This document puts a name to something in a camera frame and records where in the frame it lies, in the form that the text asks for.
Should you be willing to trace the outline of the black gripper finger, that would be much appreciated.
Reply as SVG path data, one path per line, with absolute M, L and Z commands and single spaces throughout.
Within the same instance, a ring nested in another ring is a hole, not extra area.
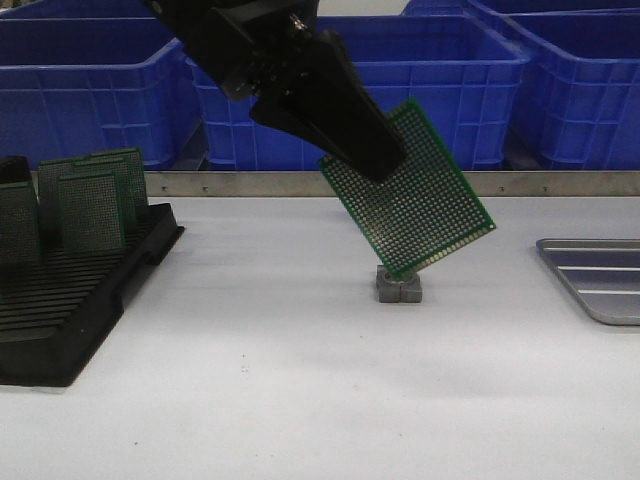
M 337 157 L 349 157 L 345 110 L 335 97 L 269 97 L 258 99 L 250 117 L 265 127 L 313 144 Z
M 371 181 L 385 181 L 406 157 L 400 135 L 364 89 L 334 31 L 305 41 L 279 104 L 297 136 Z

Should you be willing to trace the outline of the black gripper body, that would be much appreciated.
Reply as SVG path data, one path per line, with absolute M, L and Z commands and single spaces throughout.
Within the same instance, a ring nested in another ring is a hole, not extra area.
M 317 1 L 145 1 L 186 55 L 231 100 L 253 95 L 315 26 Z

